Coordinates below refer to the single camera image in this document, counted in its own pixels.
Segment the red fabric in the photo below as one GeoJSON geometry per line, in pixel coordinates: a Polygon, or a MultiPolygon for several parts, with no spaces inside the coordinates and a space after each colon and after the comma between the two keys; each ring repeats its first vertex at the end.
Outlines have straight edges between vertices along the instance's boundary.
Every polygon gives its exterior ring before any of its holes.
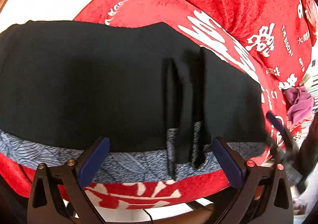
{"type": "MultiPolygon", "coordinates": [[[[300,34],[307,32],[306,22],[298,17],[298,6],[299,0],[93,0],[74,20],[125,27],[165,22],[258,81],[263,89],[263,112],[272,110],[285,125],[286,103],[278,86],[286,86],[283,82],[292,74],[297,78],[293,85],[297,85],[311,55],[310,42],[299,46],[296,42],[300,34]],[[256,47],[249,55],[241,44],[250,45],[247,39],[257,34],[262,26],[269,27],[271,23],[275,25],[271,34],[274,36],[274,49],[269,51],[270,56],[264,57],[255,51],[256,47]],[[292,47],[292,57],[282,36],[283,25],[288,44],[292,47]]],[[[282,146],[281,136],[268,121],[266,128],[282,146]]],[[[255,160],[260,165],[267,157],[268,151],[255,160]]],[[[27,197],[34,170],[21,167],[3,155],[0,162],[3,162],[0,171],[4,179],[16,192],[27,197]]],[[[223,172],[216,171],[176,183],[92,184],[87,194],[95,205],[103,207],[149,208],[192,201],[227,186],[223,172]],[[155,193],[158,187],[164,188],[155,193]]]]}
{"type": "Polygon", "coordinates": [[[302,6],[304,10],[304,17],[306,19],[311,45],[314,46],[317,40],[317,32],[318,32],[318,12],[317,6],[314,0],[301,0],[302,6]]]}

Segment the red cloth with white text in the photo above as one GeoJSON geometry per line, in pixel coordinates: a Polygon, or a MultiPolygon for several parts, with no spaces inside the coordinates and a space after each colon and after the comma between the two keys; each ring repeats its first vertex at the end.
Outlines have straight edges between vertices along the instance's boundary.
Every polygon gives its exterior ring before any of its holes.
{"type": "MultiPolygon", "coordinates": [[[[311,59],[310,40],[297,42],[308,31],[298,8],[299,0],[93,0],[73,20],[124,27],[165,22],[260,83],[264,114],[271,110],[286,124],[281,89],[298,85],[311,59]]],[[[282,146],[268,121],[266,128],[282,146]]],[[[255,160],[261,164],[268,156],[266,151],[255,160]]],[[[0,173],[17,193],[29,196],[34,170],[0,155],[0,173]]],[[[188,202],[227,186],[220,170],[178,182],[92,184],[86,193],[94,205],[133,209],[188,202]]]]}

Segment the metal screw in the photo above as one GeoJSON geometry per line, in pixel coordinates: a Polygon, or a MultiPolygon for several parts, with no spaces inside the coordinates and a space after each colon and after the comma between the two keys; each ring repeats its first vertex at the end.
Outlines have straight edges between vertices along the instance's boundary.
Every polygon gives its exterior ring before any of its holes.
{"type": "Polygon", "coordinates": [[[73,166],[75,164],[75,160],[74,159],[70,159],[67,161],[67,165],[68,166],[73,166]]]}
{"type": "Polygon", "coordinates": [[[279,170],[284,170],[284,166],[283,166],[282,164],[277,164],[277,168],[278,168],[279,170]]]}
{"type": "Polygon", "coordinates": [[[248,160],[248,161],[246,162],[246,165],[248,165],[249,167],[253,167],[253,166],[255,166],[255,162],[252,161],[252,160],[248,160]]]}
{"type": "Polygon", "coordinates": [[[39,169],[43,169],[45,167],[45,164],[44,163],[40,163],[39,165],[38,165],[38,168],[39,169]]]}

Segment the gray patterned waistband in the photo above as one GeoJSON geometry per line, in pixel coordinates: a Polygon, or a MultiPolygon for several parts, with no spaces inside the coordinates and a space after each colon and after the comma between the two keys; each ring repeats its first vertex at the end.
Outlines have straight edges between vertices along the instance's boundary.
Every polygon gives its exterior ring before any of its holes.
{"type": "MultiPolygon", "coordinates": [[[[257,142],[230,142],[228,145],[238,151],[244,159],[262,155],[265,148],[264,143],[257,142]]],[[[0,153],[31,169],[36,169],[42,162],[49,167],[63,165],[68,159],[77,159],[82,152],[34,143],[0,130],[0,153]]],[[[198,169],[193,168],[190,163],[176,164],[176,181],[221,169],[208,146],[205,147],[205,155],[206,160],[198,169]]],[[[166,150],[111,152],[96,173],[93,182],[112,184],[171,180],[167,157],[166,150]]]]}

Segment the black garment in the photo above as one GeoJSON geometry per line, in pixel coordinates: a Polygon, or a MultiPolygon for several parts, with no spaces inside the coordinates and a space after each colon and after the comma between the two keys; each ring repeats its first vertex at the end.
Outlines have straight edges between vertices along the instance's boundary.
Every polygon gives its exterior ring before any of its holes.
{"type": "Polygon", "coordinates": [[[165,23],[141,28],[54,21],[0,35],[0,128],[56,147],[86,149],[100,135],[112,152],[166,148],[177,162],[200,144],[265,140],[260,85],[165,23]]]}

